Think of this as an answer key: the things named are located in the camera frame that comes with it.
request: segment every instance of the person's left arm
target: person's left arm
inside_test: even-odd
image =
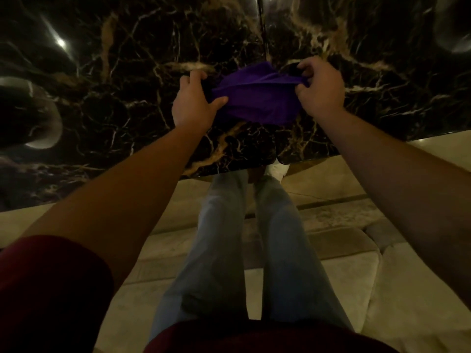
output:
[[[227,102],[222,97],[207,103],[204,78],[204,72],[192,70],[180,79],[174,130],[58,202],[23,237],[53,235],[82,245],[109,266],[118,290],[216,111]]]

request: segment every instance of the person's right arm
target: person's right arm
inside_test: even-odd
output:
[[[326,132],[376,206],[471,308],[471,174],[400,142],[343,107],[341,74],[319,57],[299,64],[306,112]]]

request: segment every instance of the person's left hand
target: person's left hand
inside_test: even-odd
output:
[[[216,112],[227,103],[228,97],[222,96],[208,104],[201,88],[201,80],[207,77],[202,70],[192,70],[190,76],[180,78],[180,90],[172,106],[175,127],[188,126],[205,133],[211,127]]]

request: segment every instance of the pant leg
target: pant leg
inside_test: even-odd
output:
[[[281,184],[264,176],[255,201],[265,256],[262,320],[314,319],[353,330]]]
[[[150,339],[185,320],[247,320],[242,228],[247,171],[214,176],[183,269],[162,297]]]

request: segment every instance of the hand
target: hand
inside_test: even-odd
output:
[[[319,56],[304,59],[298,64],[303,76],[310,76],[309,88],[296,86],[296,94],[304,110],[313,118],[343,108],[345,85],[342,75]]]
[[[190,76],[180,78],[180,90],[172,106],[175,127],[186,126],[205,133],[211,127],[216,112],[227,103],[227,96],[223,96],[208,104],[201,88],[201,80],[207,77],[202,70],[192,70]]]

